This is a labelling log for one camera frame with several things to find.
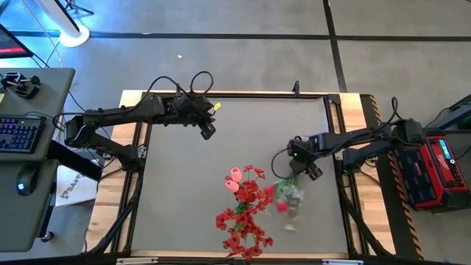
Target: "white paper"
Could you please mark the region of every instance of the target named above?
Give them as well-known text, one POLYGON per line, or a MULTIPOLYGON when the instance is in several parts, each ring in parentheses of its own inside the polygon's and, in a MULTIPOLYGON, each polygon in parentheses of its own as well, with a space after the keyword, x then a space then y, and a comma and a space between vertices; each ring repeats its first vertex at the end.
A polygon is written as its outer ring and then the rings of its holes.
POLYGON ((56 206, 73 205, 95 199, 96 184, 95 180, 68 167, 59 166, 57 168, 56 206))

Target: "red power station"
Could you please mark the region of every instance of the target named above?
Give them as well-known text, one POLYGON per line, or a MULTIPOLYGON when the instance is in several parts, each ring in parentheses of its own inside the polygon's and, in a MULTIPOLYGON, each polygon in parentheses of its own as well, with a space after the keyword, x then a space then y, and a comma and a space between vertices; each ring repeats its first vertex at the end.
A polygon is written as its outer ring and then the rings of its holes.
POLYGON ((469 189, 444 135, 428 136, 419 151, 397 150, 396 158, 415 210, 467 204, 469 189))

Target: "gray table surface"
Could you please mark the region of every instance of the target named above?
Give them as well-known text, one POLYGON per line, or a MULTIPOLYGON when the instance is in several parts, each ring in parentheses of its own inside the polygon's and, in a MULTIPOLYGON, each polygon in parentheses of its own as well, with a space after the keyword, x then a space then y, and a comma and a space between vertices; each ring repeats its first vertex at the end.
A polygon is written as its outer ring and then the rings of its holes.
MULTIPOLYGON (((1 73, 20 71, 25 77, 36 75, 41 80, 40 92, 32 100, 25 100, 7 90, 0 104, 1 114, 22 115, 28 111, 39 111, 53 116, 62 110, 71 86, 75 70, 72 68, 2 68, 1 73)), ((44 159, 51 143, 54 127, 46 122, 40 142, 31 157, 25 155, 1 155, 0 159, 0 252, 22 252, 32 247, 38 235, 39 224, 54 182, 56 160, 45 160, 41 164, 38 186, 29 196, 16 192, 16 177, 25 162, 23 160, 44 159)))
MULTIPOLYGON (((209 141, 198 128, 152 127, 132 250, 227 252, 222 241, 229 234, 215 227, 215 217, 237 204, 224 186, 224 176, 234 166, 253 164, 266 170, 266 180, 259 184, 267 186, 278 180, 270 171, 271 159, 290 138, 328 131, 320 99, 211 101, 222 106, 209 141)), ((276 159, 278 174, 288 174, 288 161, 286 153, 276 159)), ((287 216, 273 205, 272 216, 256 216, 256 223, 275 241, 264 252, 347 253, 333 161, 316 163, 324 175, 315 182, 304 178, 298 231, 283 229, 287 216)))
MULTIPOLYGON (((26 78, 36 75, 40 78, 40 91, 31 100, 26 100, 17 96, 10 89, 5 91, 5 97, 0 104, 1 114, 24 115, 29 111, 38 111, 49 116, 54 116, 61 112, 65 103, 65 98, 75 70, 72 68, 2 68, 1 73, 8 71, 19 71, 26 78)), ((42 160, 46 156, 51 143, 54 126, 51 119, 46 121, 46 125, 41 134, 40 141, 33 154, 5 154, 0 153, 0 161, 18 161, 18 160, 42 160)))

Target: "computer mouse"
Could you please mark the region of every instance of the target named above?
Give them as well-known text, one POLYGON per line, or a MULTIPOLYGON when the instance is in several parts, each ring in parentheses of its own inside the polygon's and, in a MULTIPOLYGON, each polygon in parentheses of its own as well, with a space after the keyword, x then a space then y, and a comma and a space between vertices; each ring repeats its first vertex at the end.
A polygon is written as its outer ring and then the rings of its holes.
POLYGON ((38 184, 40 163, 25 164, 16 177, 16 191, 21 196, 28 196, 38 184))

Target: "flower bouquet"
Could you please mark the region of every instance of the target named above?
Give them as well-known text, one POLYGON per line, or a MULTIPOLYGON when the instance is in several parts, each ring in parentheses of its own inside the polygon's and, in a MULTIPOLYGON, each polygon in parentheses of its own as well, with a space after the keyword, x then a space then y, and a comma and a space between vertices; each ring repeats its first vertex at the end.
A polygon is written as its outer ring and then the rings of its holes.
POLYGON ((223 241, 223 248, 230 249, 227 257, 240 254, 243 258, 249 260, 262 254, 260 248, 272 246, 273 238, 266 237, 265 231, 254 223, 253 216, 260 211, 264 211, 266 206, 273 202, 275 195, 274 186, 269 186, 263 191, 259 189, 257 180, 265 180, 265 173, 262 169, 254 166, 245 166, 244 172, 248 172, 248 180, 242 181, 242 172, 238 168, 230 171, 230 176, 226 176, 226 187, 234 193, 238 206, 233 210, 227 208, 223 213, 216 217, 216 227, 221 230, 227 230, 230 237, 223 241), (250 179, 250 172, 254 171, 256 178, 250 179), (247 248, 247 236, 252 234, 254 245, 247 248))

